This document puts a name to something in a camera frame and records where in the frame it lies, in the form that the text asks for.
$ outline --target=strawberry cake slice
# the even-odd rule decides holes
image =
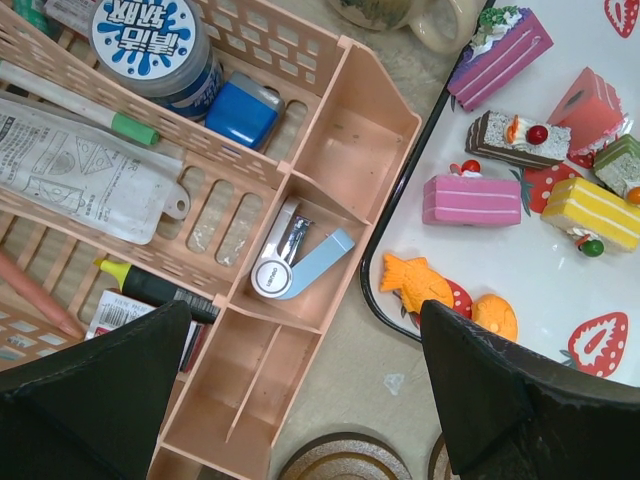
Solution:
[[[521,221],[520,184],[513,180],[436,175],[423,192],[425,225],[506,227]]]
[[[449,92],[464,110],[474,110],[552,46],[531,9],[489,8],[449,81]]]
[[[548,122],[571,128],[571,155],[597,152],[629,127],[616,89],[589,67],[571,85]]]

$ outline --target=tray rim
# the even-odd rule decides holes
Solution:
[[[495,0],[487,0],[487,2],[483,7],[483,10],[493,7],[494,3],[495,3]],[[358,275],[360,277],[360,288],[362,289],[362,294],[364,295],[364,299],[367,302],[367,306],[369,307],[369,309],[378,318],[378,320],[384,323],[387,327],[395,330],[396,332],[401,333],[402,335],[405,335],[406,337],[412,340],[415,340],[416,342],[420,342],[420,337],[396,325],[389,317],[387,317],[387,315],[382,311],[382,309],[376,302],[373,296],[373,291],[371,290],[371,281],[369,279],[369,274],[371,270],[371,261],[372,261],[373,255],[375,254],[378,248],[378,244],[382,239],[382,235],[384,234],[387,228],[387,225],[389,224],[389,221],[391,220],[391,217],[393,216],[396,210],[396,207],[398,206],[398,203],[400,202],[400,199],[404,194],[407,184],[411,179],[411,175],[413,174],[413,171],[415,170],[416,166],[418,165],[418,162],[420,161],[422,152],[424,151],[425,147],[427,146],[427,143],[431,139],[431,134],[436,128],[436,125],[440,121],[440,116],[442,115],[444,108],[447,105],[451,105],[453,102],[455,102],[455,97],[451,96],[451,94],[447,90],[447,85],[449,84],[449,80],[453,76],[453,72],[455,72],[456,68],[458,67],[458,64],[462,60],[463,52],[464,52],[464,49],[460,52],[460,55],[458,56],[458,59],[456,60],[456,63],[453,69],[451,70],[451,73],[447,77],[447,80],[445,81],[444,86],[442,87],[442,91],[438,96],[438,100],[436,101],[433,107],[433,110],[429,115],[428,120],[425,122],[424,127],[420,132],[420,135],[418,136],[418,139],[416,141],[416,144],[413,147],[413,150],[411,151],[411,154],[409,155],[409,157],[407,158],[407,161],[405,162],[405,164],[402,166],[402,169],[400,170],[398,180],[396,181],[396,184],[393,187],[393,192],[391,193],[391,196],[387,200],[387,203],[384,206],[384,209],[382,210],[382,214],[380,215],[380,218],[378,219],[378,223],[376,224],[375,229],[371,234],[371,238],[369,239],[369,243],[367,243],[367,247],[364,250],[364,254],[362,255],[362,260],[360,261],[360,266],[358,268]]]

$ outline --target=green cake slice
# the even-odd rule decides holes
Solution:
[[[593,171],[617,195],[640,186],[640,143],[631,135],[623,135],[596,155]]]

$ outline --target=printed label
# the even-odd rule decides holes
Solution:
[[[173,296],[174,300],[184,300],[189,304],[191,310],[201,312],[207,316],[212,317],[212,320],[218,316],[220,309],[216,307],[210,300],[204,297],[195,295],[183,288],[176,290],[176,294]]]
[[[109,333],[152,310],[153,307],[146,303],[106,290],[91,320],[86,339]]]
[[[169,97],[149,100],[183,117],[195,119],[209,111],[213,99],[222,87],[222,82],[220,64],[210,58],[202,74],[189,87]]]
[[[104,0],[92,36],[101,61],[136,80],[178,69],[195,43],[195,19],[184,0]]]
[[[7,338],[7,342],[20,348],[28,348],[36,344],[34,340],[31,340],[30,338],[24,337],[22,335],[11,335],[9,338]]]
[[[64,26],[88,37],[94,5],[93,0],[48,0],[44,11]]]

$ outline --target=orange fish-shaped toy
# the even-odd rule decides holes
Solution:
[[[449,308],[453,307],[453,292],[449,283],[429,268],[426,258],[400,260],[386,253],[384,269],[380,291],[400,290],[402,304],[408,312],[420,313],[426,300],[438,300]]]
[[[471,319],[507,340],[518,340],[518,320],[504,298],[493,294],[480,297],[471,307]]]

